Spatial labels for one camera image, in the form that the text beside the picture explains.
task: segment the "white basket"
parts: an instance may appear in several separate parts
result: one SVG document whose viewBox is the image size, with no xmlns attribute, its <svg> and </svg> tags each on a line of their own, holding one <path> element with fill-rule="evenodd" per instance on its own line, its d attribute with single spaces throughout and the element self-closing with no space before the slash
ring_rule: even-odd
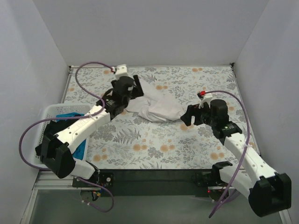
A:
<svg viewBox="0 0 299 224">
<path fill-rule="evenodd" d="M 91 108 L 92 107 L 90 106 L 90 104 L 83 104 L 83 103 L 78 103 L 78 104 L 54 104 L 54 105 L 48 106 L 44 110 L 42 119 L 55 118 L 57 115 L 66 114 L 66 113 L 73 113 L 73 112 L 87 114 L 90 111 Z M 43 140 L 43 132 L 44 132 L 44 130 L 45 130 L 48 123 L 50 123 L 50 121 L 43 122 L 43 123 L 39 124 L 38 131 L 37 131 L 37 133 L 39 133 L 39 134 L 36 136 L 35 143 L 34 143 L 34 148 L 32 150 L 30 158 L 29 158 L 29 162 L 31 164 L 33 164 L 35 166 L 39 166 L 41 168 L 47 168 L 47 167 L 40 162 L 39 156 L 36 155 L 35 147 L 41 144 L 41 142 Z M 88 141 L 89 141 L 89 138 L 86 139 L 83 160 L 86 159 Z"/>
</svg>

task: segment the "floral patterned surface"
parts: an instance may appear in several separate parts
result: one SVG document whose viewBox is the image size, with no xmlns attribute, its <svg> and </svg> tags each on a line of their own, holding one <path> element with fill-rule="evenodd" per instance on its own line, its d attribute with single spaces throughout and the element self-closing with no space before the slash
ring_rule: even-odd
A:
<svg viewBox="0 0 299 224">
<path fill-rule="evenodd" d="M 91 103 L 97 99 L 81 90 L 70 79 L 65 103 Z M 226 90 L 239 95 L 230 67 L 129 68 L 157 90 L 169 92 L 183 106 L 196 104 L 201 90 Z M 95 94 L 111 88 L 114 75 L 104 68 L 85 68 L 78 74 L 81 84 Z M 214 94 L 226 100 L 230 118 L 244 130 L 245 117 L 241 106 L 230 96 Z M 251 136 L 250 144 L 255 148 Z M 89 141 L 87 160 L 99 168 L 211 168 L 219 161 L 238 160 L 212 134 L 206 125 L 187 127 L 182 121 L 151 123 L 137 113 L 124 111 L 95 132 Z"/>
</svg>

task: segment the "gray wall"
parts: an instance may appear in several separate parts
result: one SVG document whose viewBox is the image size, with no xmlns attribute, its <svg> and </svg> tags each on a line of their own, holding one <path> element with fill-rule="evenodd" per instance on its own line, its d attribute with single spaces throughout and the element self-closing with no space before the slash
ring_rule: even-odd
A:
<svg viewBox="0 0 299 224">
<path fill-rule="evenodd" d="M 268 0 L 34 0 L 68 65 L 235 62 Z"/>
<path fill-rule="evenodd" d="M 0 222 L 19 223 L 37 170 L 18 141 L 49 104 L 61 99 L 68 67 L 32 0 L 0 0 Z M 32 150 L 35 132 L 24 142 Z"/>
<path fill-rule="evenodd" d="M 292 179 L 299 223 L 299 1 L 270 0 L 236 62 L 236 76 L 262 156 Z"/>
</svg>

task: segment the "cable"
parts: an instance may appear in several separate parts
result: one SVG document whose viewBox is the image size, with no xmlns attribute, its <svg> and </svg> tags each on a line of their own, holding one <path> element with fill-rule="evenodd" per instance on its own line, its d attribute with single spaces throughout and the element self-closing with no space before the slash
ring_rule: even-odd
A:
<svg viewBox="0 0 299 224">
<path fill-rule="evenodd" d="M 86 65 L 88 65 L 88 64 L 100 64 L 100 65 L 103 65 L 103 66 L 105 66 L 105 67 L 110 68 L 110 70 L 111 70 L 112 72 L 113 72 L 113 68 L 112 68 L 111 66 L 106 65 L 106 64 L 101 63 L 101 62 L 86 62 L 86 63 L 80 65 L 80 66 L 77 68 L 77 71 L 76 71 L 76 73 L 75 73 L 75 79 L 76 79 L 76 82 L 77 82 L 78 86 L 79 86 L 81 89 L 83 89 L 85 92 L 87 92 L 88 94 L 92 95 L 93 97 L 96 97 L 97 99 L 101 100 L 101 102 L 102 102 L 102 108 L 101 108 L 98 112 L 96 112 L 96 113 L 94 113 L 94 114 L 91 114 L 91 116 L 93 117 L 93 116 L 98 115 L 99 113 L 101 113 L 101 112 L 104 110 L 104 108 L 105 108 L 105 102 L 103 101 L 103 99 L 102 99 L 101 97 L 99 97 L 99 96 L 93 94 L 92 92 L 90 92 L 90 91 L 88 91 L 86 88 L 84 88 L 84 87 L 80 84 L 80 82 L 78 81 L 78 72 L 80 71 L 80 69 L 81 69 L 82 67 L 84 67 L 84 66 L 86 66 Z M 82 117 L 80 117 L 80 119 L 84 119 L 84 118 L 90 118 L 90 115 L 86 115 L 86 116 L 82 116 Z M 71 120 L 71 119 L 78 119 L 78 117 L 66 117 L 66 118 L 59 118 L 59 119 L 61 119 L 61 120 Z M 23 139 L 24 139 L 25 134 L 26 134 L 32 127 L 34 127 L 35 125 L 38 125 L 38 124 L 40 124 L 40 123 L 43 123 L 43 122 L 46 122 L 46 121 L 50 121 L 50 120 L 57 120 L 57 118 L 46 118 L 46 119 L 42 119 L 42 120 L 40 120 L 40 121 L 37 121 L 37 122 L 33 123 L 33 124 L 30 125 L 28 128 L 26 128 L 26 130 L 23 132 L 23 134 L 21 135 L 20 140 L 19 140 L 19 154 L 20 154 L 21 159 L 22 159 L 22 160 L 24 161 L 24 163 L 26 163 L 27 165 L 29 165 L 29 166 L 31 166 L 31 167 L 33 167 L 33 168 L 39 169 L 39 170 L 41 170 L 41 171 L 49 171 L 50 169 L 42 168 L 42 167 L 39 167 L 39 166 L 35 166 L 35 165 L 31 164 L 30 162 L 28 162 L 28 161 L 25 159 L 25 157 L 24 157 L 24 155 L 23 155 L 23 152 L 22 152 L 22 142 L 23 142 Z"/>
<path fill-rule="evenodd" d="M 101 211 L 101 212 L 109 212 L 109 211 L 114 207 L 114 197 L 113 197 L 112 193 L 110 192 L 110 190 L 108 190 L 107 188 L 104 188 L 104 187 L 102 187 L 102 186 L 100 186 L 100 185 L 98 185 L 98 184 L 95 184 L 95 183 L 89 182 L 89 181 L 87 181 L 87 180 L 85 180 L 85 179 L 82 179 L 81 177 L 77 177 L 77 179 L 80 180 L 80 181 L 82 181 L 82 182 L 84 182 L 84 183 L 93 185 L 93 186 L 95 186 L 95 187 L 97 187 L 97 188 L 101 188 L 102 190 L 106 191 L 106 192 L 111 196 L 111 199 L 112 199 L 112 204 L 111 204 L 110 208 L 107 209 L 107 210 L 104 210 L 104 209 L 98 207 L 97 205 L 95 205 L 95 204 L 93 204 L 93 203 L 90 203 L 90 202 L 88 202 L 88 201 L 83 200 L 83 202 L 85 202 L 86 204 L 88 204 L 88 205 L 94 207 L 95 209 L 97 209 L 97 210 L 99 210 L 99 211 Z"/>
<path fill-rule="evenodd" d="M 222 202 L 223 198 L 224 198 L 225 195 L 227 194 L 227 192 L 228 192 L 230 186 L 232 185 L 232 183 L 233 183 L 235 177 L 237 176 L 237 174 L 238 174 L 238 172 L 239 172 L 239 169 L 240 169 L 240 167 L 241 167 L 241 165 L 242 165 L 242 162 L 243 162 L 243 160 L 244 160 L 244 157 L 245 157 L 245 155 L 246 155 L 247 145 L 248 145 L 248 143 L 249 143 L 249 139 L 250 139 L 249 119 L 248 119 L 248 115 L 247 115 L 245 106 L 244 106 L 244 104 L 241 102 L 241 100 L 240 100 L 236 95 L 234 95 L 234 94 L 232 94 L 232 93 L 230 93 L 230 92 L 228 92 L 228 91 L 223 91 L 223 90 L 206 91 L 206 93 L 213 93 L 213 92 L 222 92 L 222 93 L 226 93 L 226 94 L 231 95 L 232 97 L 234 97 L 234 98 L 239 102 L 239 104 L 241 105 L 241 107 L 242 107 L 242 109 L 243 109 L 243 112 L 244 112 L 244 115 L 245 115 L 245 119 L 246 119 L 246 124 L 247 124 L 247 139 L 246 139 L 246 141 L 245 141 L 245 148 L 244 148 L 244 150 L 243 150 L 242 156 L 240 157 L 239 164 L 238 164 L 238 166 L 237 166 L 237 168 L 236 168 L 236 170 L 235 170 L 235 172 L 234 172 L 232 178 L 230 179 L 228 185 L 226 186 L 225 191 L 222 193 L 222 195 L 221 195 L 220 199 L 218 200 L 217 204 L 214 206 L 214 208 L 213 208 L 211 214 L 209 215 L 209 218 L 211 218 L 211 217 L 214 215 L 214 213 L 215 213 L 215 212 L 216 212 L 216 211 L 217 211 L 217 210 L 218 210 L 218 209 L 219 209 L 225 202 L 227 202 L 228 199 L 230 198 L 230 196 L 229 196 L 228 198 L 226 198 L 226 199 Z"/>
</svg>

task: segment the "purple hose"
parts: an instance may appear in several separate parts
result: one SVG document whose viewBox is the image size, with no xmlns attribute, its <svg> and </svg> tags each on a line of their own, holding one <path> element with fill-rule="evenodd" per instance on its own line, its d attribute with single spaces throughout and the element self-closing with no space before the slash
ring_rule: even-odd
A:
<svg viewBox="0 0 299 224">
<path fill-rule="evenodd" d="M 97 188 L 103 189 L 104 191 L 106 191 L 111 196 L 111 199 L 112 199 L 111 207 L 109 209 L 107 209 L 107 210 L 104 210 L 104 209 L 102 209 L 102 208 L 100 208 L 100 207 L 96 206 L 95 204 L 90 203 L 88 201 L 84 201 L 86 204 L 89 203 L 90 206 L 94 207 L 95 209 L 97 209 L 97 210 L 99 210 L 101 212 L 109 212 L 114 207 L 114 197 L 113 197 L 112 193 L 107 188 L 104 188 L 104 187 L 102 187 L 102 186 L 100 186 L 98 184 L 95 184 L 95 183 L 91 183 L 91 182 L 89 182 L 87 180 L 82 179 L 81 177 L 77 177 L 77 179 L 79 179 L 80 181 L 82 181 L 84 183 L 93 185 L 93 186 L 95 186 Z"/>
<path fill-rule="evenodd" d="M 92 92 L 88 91 L 87 89 L 85 89 L 85 88 L 79 83 L 79 81 L 78 81 L 78 72 L 79 72 L 79 70 L 80 70 L 82 67 L 84 67 L 84 66 L 86 66 L 86 65 L 88 65 L 88 64 L 100 64 L 100 65 L 103 65 L 103 66 L 105 66 L 105 67 L 110 68 L 111 71 L 113 71 L 113 68 L 112 68 L 111 66 L 106 65 L 106 64 L 101 63 L 101 62 L 87 62 L 87 63 L 84 63 L 84 64 L 80 65 L 80 66 L 77 68 L 77 71 L 76 71 L 76 73 L 75 73 L 75 79 L 76 79 L 76 82 L 77 82 L 78 86 L 79 86 L 81 89 L 83 89 L 85 92 L 87 92 L 88 94 L 90 94 L 90 95 L 92 95 L 92 96 L 98 98 L 98 99 L 101 100 L 101 102 L 102 102 L 102 105 L 103 105 L 102 108 L 101 108 L 98 112 L 96 112 L 96 113 L 94 113 L 94 114 L 91 114 L 91 116 L 96 116 L 96 115 L 98 115 L 99 113 L 101 113 L 101 112 L 104 110 L 104 108 L 105 108 L 105 102 L 103 101 L 103 99 L 102 99 L 101 97 L 99 97 L 99 96 L 93 94 Z M 80 119 L 89 118 L 89 117 L 90 117 L 89 115 L 85 115 L 85 116 L 80 117 Z M 59 118 L 59 119 L 61 119 L 61 120 L 72 120 L 72 119 L 78 119 L 78 117 L 66 117 L 66 118 Z M 47 168 L 41 168 L 41 167 L 39 167 L 39 166 L 35 166 L 35 165 L 29 163 L 29 162 L 25 159 L 25 157 L 24 157 L 24 155 L 23 155 L 23 152 L 22 152 L 22 142 L 23 142 L 23 139 L 24 139 L 25 134 L 26 134 L 32 127 L 34 127 L 35 125 L 38 125 L 38 124 L 40 124 L 40 123 L 42 123 L 42 122 L 49 121 L 49 120 L 57 120 L 57 118 L 47 118 L 47 119 L 42 119 L 42 120 L 39 120 L 39 121 L 35 122 L 34 124 L 32 124 L 32 125 L 30 125 L 28 128 L 26 128 L 26 130 L 23 132 L 23 134 L 21 135 L 20 140 L 19 140 L 19 154 L 20 154 L 21 159 L 22 159 L 22 160 L 24 161 L 24 163 L 26 163 L 27 165 L 29 165 L 29 166 L 31 166 L 31 167 L 33 167 L 33 168 L 39 169 L 39 170 L 41 170 L 41 171 L 49 171 L 49 169 L 47 169 Z"/>
<path fill-rule="evenodd" d="M 226 93 L 226 94 L 228 94 L 228 95 L 231 95 L 231 96 L 234 97 L 234 98 L 239 102 L 239 104 L 241 105 L 241 107 L 242 107 L 242 109 L 243 109 L 243 112 L 244 112 L 244 115 L 245 115 L 246 124 L 247 124 L 247 139 L 246 139 L 246 141 L 245 141 L 245 145 L 248 145 L 248 143 L 249 143 L 249 139 L 250 139 L 250 127 L 249 127 L 249 119 L 248 119 L 248 115 L 247 115 L 247 112 L 246 112 L 246 109 L 245 109 L 244 104 L 241 102 L 241 100 L 240 100 L 237 96 L 235 96 L 234 94 L 232 94 L 232 93 L 230 93 L 230 92 L 228 92 L 228 91 L 223 91 L 223 90 L 213 90 L 213 91 L 207 91 L 206 93 L 213 93 L 213 92 L 223 92 L 223 93 Z M 217 210 L 218 210 L 218 209 L 219 209 L 225 202 L 227 202 L 228 199 L 230 198 L 230 196 L 229 196 L 228 198 L 226 198 L 226 200 L 224 200 L 224 201 L 221 203 L 221 201 L 223 200 L 224 196 L 227 194 L 228 189 L 229 189 L 230 186 L 232 185 L 232 183 L 233 183 L 235 177 L 237 176 L 237 174 L 238 174 L 238 172 L 239 172 L 239 169 L 240 169 L 240 167 L 241 167 L 241 165 L 242 165 L 242 162 L 243 162 L 243 160 L 244 160 L 244 157 L 245 157 L 245 155 L 246 155 L 246 151 L 247 151 L 247 146 L 245 146 L 245 148 L 244 148 L 244 150 L 243 150 L 242 156 L 240 157 L 239 164 L 238 164 L 238 166 L 237 166 L 237 168 L 236 168 L 236 170 L 235 170 L 235 172 L 234 172 L 234 174 L 233 174 L 233 176 L 232 176 L 232 179 L 230 179 L 228 185 L 226 186 L 225 191 L 222 193 L 222 195 L 221 195 L 220 199 L 218 200 L 217 204 L 214 206 L 214 208 L 213 208 L 211 214 L 209 215 L 209 218 L 211 218 L 211 217 L 214 215 L 214 213 L 215 213 L 215 212 L 216 212 L 216 211 L 217 211 Z"/>
</svg>

